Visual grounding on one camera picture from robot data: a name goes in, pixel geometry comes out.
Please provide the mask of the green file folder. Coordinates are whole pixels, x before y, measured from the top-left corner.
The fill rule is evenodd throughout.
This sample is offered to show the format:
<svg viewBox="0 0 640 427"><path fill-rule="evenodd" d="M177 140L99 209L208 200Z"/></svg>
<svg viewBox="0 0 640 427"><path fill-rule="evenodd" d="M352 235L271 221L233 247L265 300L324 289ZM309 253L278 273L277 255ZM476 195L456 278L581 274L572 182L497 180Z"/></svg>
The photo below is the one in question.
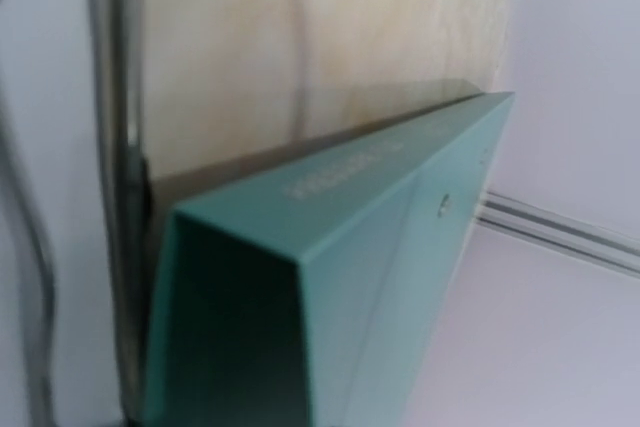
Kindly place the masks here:
<svg viewBox="0 0 640 427"><path fill-rule="evenodd" d="M490 93L177 203L146 426L396 426L513 105Z"/></svg>

